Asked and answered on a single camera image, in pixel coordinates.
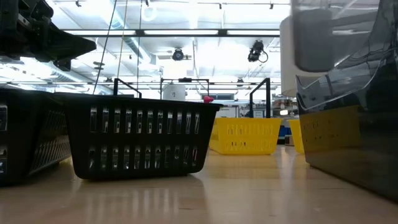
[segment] wooden floor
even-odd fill
[[[271,156],[210,151],[200,173],[163,179],[83,181],[65,161],[0,189],[0,224],[7,223],[396,224],[398,205],[279,147]]]

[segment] black bin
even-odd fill
[[[0,185],[70,156],[62,105],[42,91],[0,90]]]
[[[122,179],[198,172],[222,105],[63,95],[75,173]]]

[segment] metal rail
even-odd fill
[[[122,84],[126,85],[127,87],[129,87],[130,89],[136,91],[138,93],[138,97],[142,98],[142,93],[140,91],[138,91],[136,88],[132,87],[131,85],[129,85],[128,83],[125,83],[123,80],[121,80],[120,78],[115,78],[114,79],[114,86],[113,86],[113,95],[117,96],[118,95],[118,88],[119,88],[119,82],[121,82]]]
[[[266,84],[266,118],[271,118],[271,79],[265,78],[260,84],[250,92],[250,99],[249,99],[249,116],[251,118],[254,117],[253,112],[253,93],[260,89],[263,84]]]
[[[163,92],[163,82],[164,81],[178,81],[179,83],[191,83],[192,81],[196,81],[198,83],[200,83],[200,81],[205,81],[207,82],[207,95],[210,95],[210,82],[208,78],[197,78],[197,79],[193,79],[193,78],[179,78],[179,79],[173,79],[173,78],[161,78],[160,79],[160,99],[163,98],[162,96],[162,92]]]

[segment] wire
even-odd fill
[[[142,0],[141,0],[141,4],[140,4],[140,12],[142,12]],[[139,29],[141,30],[141,24],[142,24],[142,16],[140,16],[139,17]],[[139,80],[138,80],[138,78],[139,78],[139,68],[138,68],[138,65],[139,65],[139,63],[140,63],[140,61],[139,61],[139,56],[140,56],[140,54],[141,54],[141,51],[139,50],[139,47],[141,46],[141,37],[138,37],[138,46],[137,46],[137,48],[138,48],[138,53],[137,53],[137,90],[138,90],[138,83],[139,83]]]
[[[99,69],[98,69],[97,79],[96,79],[95,85],[94,85],[93,95],[94,95],[94,93],[95,93],[95,89],[97,88],[98,79],[100,78],[100,73],[101,73],[101,69],[102,69],[102,64],[103,64],[104,56],[105,56],[106,44],[108,44],[109,32],[111,31],[112,20],[113,20],[114,12],[115,12],[115,10],[116,10],[116,3],[117,3],[117,2],[118,2],[118,0],[114,0],[114,6],[113,6],[112,17],[111,17],[111,21],[109,22],[108,34],[106,35],[105,44],[104,44],[104,50],[102,51],[101,63],[99,64]]]
[[[120,71],[120,63],[122,61],[122,50],[123,50],[123,38],[124,38],[124,30],[126,28],[126,19],[127,19],[127,1],[126,1],[126,9],[124,10],[124,23],[123,23],[123,33],[122,33],[122,42],[120,45],[120,54],[119,54],[119,65],[118,65],[118,75],[117,77],[119,78],[119,71]]]
[[[261,63],[266,63],[266,62],[268,62],[268,54],[267,54],[267,52],[265,52],[265,51],[262,51],[266,56],[267,56],[267,59],[265,60],[265,61],[261,61],[260,59],[259,59],[259,62],[261,62]]]

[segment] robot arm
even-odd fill
[[[34,57],[70,71],[71,59],[96,49],[93,41],[61,31],[44,0],[0,1],[0,55]]]

